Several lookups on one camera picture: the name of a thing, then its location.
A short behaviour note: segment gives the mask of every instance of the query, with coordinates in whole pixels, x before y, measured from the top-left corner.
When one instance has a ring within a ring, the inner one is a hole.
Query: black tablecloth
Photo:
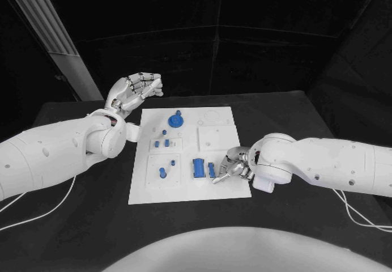
[[[47,103],[34,126],[82,118],[102,106],[104,101]],[[147,99],[125,121],[140,122],[141,108],[222,106],[230,106],[242,146],[274,132],[294,139],[333,137],[303,91],[157,97]],[[76,176],[68,199],[49,216],[0,232],[1,271],[101,271],[154,241],[223,226],[307,235],[392,267],[392,234],[357,226],[334,192],[308,185],[297,176],[290,184],[275,186],[272,194],[251,187],[251,198],[128,205],[135,148],[137,144],[127,142],[117,158]],[[0,227],[46,213],[69,185],[66,181],[27,193],[0,214]],[[347,198],[376,223],[390,224],[373,196],[347,193]]]

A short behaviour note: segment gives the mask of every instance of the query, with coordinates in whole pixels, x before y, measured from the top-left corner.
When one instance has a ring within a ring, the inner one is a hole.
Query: blue object
[[[164,168],[163,168],[163,167],[158,169],[158,176],[160,176],[161,178],[166,178],[166,171],[164,171]]]
[[[181,112],[180,110],[177,110],[176,115],[171,115],[168,117],[168,126],[171,128],[179,128],[183,123],[184,123],[184,119],[181,118]]]
[[[207,169],[210,171],[210,177],[216,177],[215,176],[215,170],[213,170],[213,163],[207,163]]]
[[[206,177],[203,159],[193,159],[193,177]]]

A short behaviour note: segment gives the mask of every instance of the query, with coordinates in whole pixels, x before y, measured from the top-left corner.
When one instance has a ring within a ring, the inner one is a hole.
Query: white cable
[[[0,212],[24,196],[26,192],[0,209]]]
[[[73,187],[73,183],[75,183],[75,178],[76,178],[76,176],[73,177],[72,184],[70,184],[68,193],[66,193],[66,195],[65,195],[65,197],[63,197],[63,200],[59,202],[59,204],[56,205],[56,207],[53,208],[53,210],[55,210],[55,209],[59,207],[59,205],[63,203],[63,201],[65,201],[65,199],[66,199],[66,197],[68,197],[68,195],[69,195],[69,193],[70,193],[70,190],[72,190],[72,187]],[[9,226],[0,228],[0,231],[3,231],[6,228],[14,227],[14,226],[17,226],[17,225],[20,225],[20,224],[24,224],[24,223],[27,223],[27,222],[30,222],[30,221],[33,221],[33,220],[42,218],[42,217],[46,216],[52,211],[49,211],[46,214],[42,214],[42,215],[37,216],[36,218],[32,218],[32,219],[29,219],[29,220],[26,220],[26,221],[21,221],[21,222],[19,222],[19,223],[16,223],[16,224],[13,224],[13,225],[9,225]]]
[[[343,197],[341,195],[337,193],[337,191],[333,189],[333,191],[336,192],[340,200],[343,201],[343,203],[346,204],[346,210],[347,210],[347,214],[349,214],[349,217],[352,219],[352,221],[363,226],[363,227],[373,227],[373,228],[377,228],[380,231],[385,231],[385,232],[392,232],[392,230],[388,230],[388,229],[383,229],[383,228],[392,228],[392,226],[380,226],[380,225],[375,225],[373,222],[370,220],[367,220],[367,218],[360,214],[360,212],[350,206],[350,204],[347,203],[347,198],[346,198],[346,195],[344,195],[344,192],[341,191],[341,194],[343,194]],[[350,214],[350,210],[349,208],[357,213],[357,215],[364,219],[364,221],[370,224],[370,225],[366,225],[366,224],[362,224],[359,222],[356,222],[356,220],[353,219],[352,217],[352,214]]]

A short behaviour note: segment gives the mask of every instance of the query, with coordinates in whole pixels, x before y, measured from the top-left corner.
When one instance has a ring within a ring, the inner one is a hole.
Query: white curved surface
[[[252,227],[202,229],[145,246],[107,270],[176,271],[354,271],[392,270],[323,241]]]

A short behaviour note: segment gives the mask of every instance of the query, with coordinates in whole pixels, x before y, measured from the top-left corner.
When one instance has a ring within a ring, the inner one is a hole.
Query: white robotic arm
[[[235,147],[222,161],[213,183],[241,175],[254,188],[271,193],[295,174],[307,183],[392,197],[392,148],[340,139],[268,134],[251,148]]]
[[[85,118],[39,126],[0,143],[0,201],[62,183],[137,142],[141,127],[125,123],[145,97],[163,95],[158,74],[121,78],[109,90],[105,109]]]

